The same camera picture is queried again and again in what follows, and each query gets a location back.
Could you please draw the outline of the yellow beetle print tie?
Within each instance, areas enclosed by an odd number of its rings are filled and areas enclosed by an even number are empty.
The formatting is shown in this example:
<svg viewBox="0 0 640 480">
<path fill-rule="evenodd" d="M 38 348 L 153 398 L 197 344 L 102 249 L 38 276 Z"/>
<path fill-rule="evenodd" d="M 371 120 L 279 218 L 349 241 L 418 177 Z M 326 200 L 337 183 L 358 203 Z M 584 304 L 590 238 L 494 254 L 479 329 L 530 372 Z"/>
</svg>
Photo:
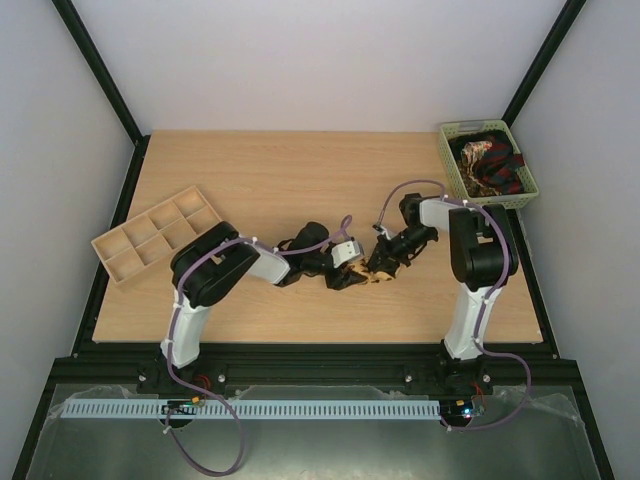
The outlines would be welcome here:
<svg viewBox="0 0 640 480">
<path fill-rule="evenodd" d="M 368 260 L 369 260 L 369 257 L 364 257 L 349 263 L 349 270 L 351 272 L 358 272 L 368 277 L 368 282 L 365 284 L 384 283 L 384 282 L 395 280 L 397 278 L 398 274 L 387 275 L 385 273 L 378 273 L 377 270 L 368 270 L 367 269 Z"/>
</svg>

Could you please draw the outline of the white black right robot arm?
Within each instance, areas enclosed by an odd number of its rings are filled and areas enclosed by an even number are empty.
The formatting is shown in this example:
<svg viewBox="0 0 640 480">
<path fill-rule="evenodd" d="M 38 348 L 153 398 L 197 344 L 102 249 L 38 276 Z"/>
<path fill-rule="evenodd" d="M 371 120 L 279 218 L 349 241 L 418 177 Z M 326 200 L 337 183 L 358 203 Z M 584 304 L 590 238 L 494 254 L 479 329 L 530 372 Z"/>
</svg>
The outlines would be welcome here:
<svg viewBox="0 0 640 480">
<path fill-rule="evenodd" d="M 494 304 L 519 265 L 506 208 L 466 200 L 407 194 L 399 203 L 406 224 L 392 235 L 382 224 L 366 269 L 394 276 L 445 232 L 451 271 L 459 283 L 452 324 L 442 341 L 443 363 L 436 379 L 445 390 L 460 390 L 471 379 L 468 364 L 485 354 L 484 336 Z"/>
</svg>

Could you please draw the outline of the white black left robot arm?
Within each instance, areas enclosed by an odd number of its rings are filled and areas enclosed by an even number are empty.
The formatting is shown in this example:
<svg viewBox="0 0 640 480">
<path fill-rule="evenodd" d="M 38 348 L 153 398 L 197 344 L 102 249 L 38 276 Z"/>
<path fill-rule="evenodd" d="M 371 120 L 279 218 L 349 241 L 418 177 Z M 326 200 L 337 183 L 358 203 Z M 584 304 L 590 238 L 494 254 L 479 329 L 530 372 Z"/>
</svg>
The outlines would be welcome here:
<svg viewBox="0 0 640 480">
<path fill-rule="evenodd" d="M 364 282 L 364 276 L 350 270 L 364 257 L 360 242 L 347 233 L 350 222 L 346 216 L 331 234 L 311 221 L 295 237 L 271 247 L 221 221 L 181 249 L 170 263 L 174 312 L 161 342 L 171 366 L 181 369 L 198 358 L 211 308 L 247 275 L 276 287 L 317 275 L 334 290 Z"/>
</svg>

